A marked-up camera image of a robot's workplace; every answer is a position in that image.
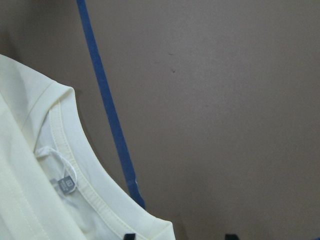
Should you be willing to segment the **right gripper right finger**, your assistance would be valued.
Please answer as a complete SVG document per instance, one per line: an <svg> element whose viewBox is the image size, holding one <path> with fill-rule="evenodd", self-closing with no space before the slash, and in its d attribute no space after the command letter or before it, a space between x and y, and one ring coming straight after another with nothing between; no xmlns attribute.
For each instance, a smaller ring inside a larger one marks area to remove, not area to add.
<svg viewBox="0 0 320 240"><path fill-rule="evenodd" d="M238 235L233 233L227 233L224 236L224 240L238 240Z"/></svg>

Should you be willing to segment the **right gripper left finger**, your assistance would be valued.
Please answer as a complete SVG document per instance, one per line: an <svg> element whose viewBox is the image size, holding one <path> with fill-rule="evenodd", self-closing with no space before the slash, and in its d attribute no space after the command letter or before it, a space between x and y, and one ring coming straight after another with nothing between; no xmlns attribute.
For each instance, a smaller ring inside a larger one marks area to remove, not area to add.
<svg viewBox="0 0 320 240"><path fill-rule="evenodd" d="M135 233L126 233L124 235L124 240L135 240L136 234Z"/></svg>

